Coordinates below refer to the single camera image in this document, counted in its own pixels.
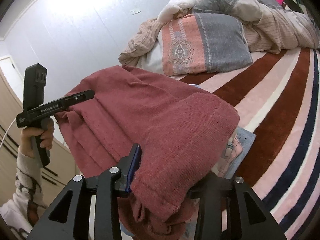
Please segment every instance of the red towel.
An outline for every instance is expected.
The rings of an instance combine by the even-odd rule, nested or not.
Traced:
[[[236,110],[205,90],[135,67],[114,66],[69,94],[92,89],[92,100],[56,115],[76,164],[99,175],[143,151],[129,199],[119,199],[124,226],[140,239],[179,239],[195,208],[186,198],[220,157],[236,129]]]

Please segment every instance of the white knit sweater sleeve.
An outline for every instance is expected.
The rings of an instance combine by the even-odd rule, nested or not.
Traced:
[[[0,213],[18,239],[26,239],[47,208],[43,202],[41,169],[35,159],[18,153],[16,192],[0,207]]]
[[[17,189],[13,200],[17,205],[21,205],[21,203],[24,205],[27,202],[46,208],[41,187],[41,169],[36,159],[18,153],[15,184]],[[30,205],[26,210],[23,207],[23,212],[28,215],[27,212],[30,208],[32,208]]]

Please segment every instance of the dark hair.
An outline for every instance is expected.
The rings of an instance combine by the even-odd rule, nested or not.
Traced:
[[[292,10],[292,11],[303,13],[300,6],[298,4],[296,4],[295,1],[293,1],[293,0],[283,0],[283,2],[282,2],[283,8],[285,8],[284,4],[289,6],[290,10]]]

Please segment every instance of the wall outlet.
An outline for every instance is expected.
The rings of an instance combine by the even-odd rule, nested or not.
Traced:
[[[130,10],[131,15],[134,15],[134,14],[137,14],[137,13],[140,13],[140,12],[141,11],[139,9],[137,9],[137,8]]]

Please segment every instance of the metal bolt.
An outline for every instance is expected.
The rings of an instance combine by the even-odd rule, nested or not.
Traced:
[[[82,180],[82,176],[81,175],[76,175],[76,176],[73,177],[73,180],[75,182],[81,181]]]
[[[243,182],[244,182],[244,179],[243,179],[243,178],[241,178],[241,177],[236,177],[236,178],[235,178],[235,181],[236,181],[236,183],[241,184],[241,183],[243,183]]]
[[[109,170],[111,173],[117,173],[119,171],[119,168],[118,167],[112,167],[110,168]]]

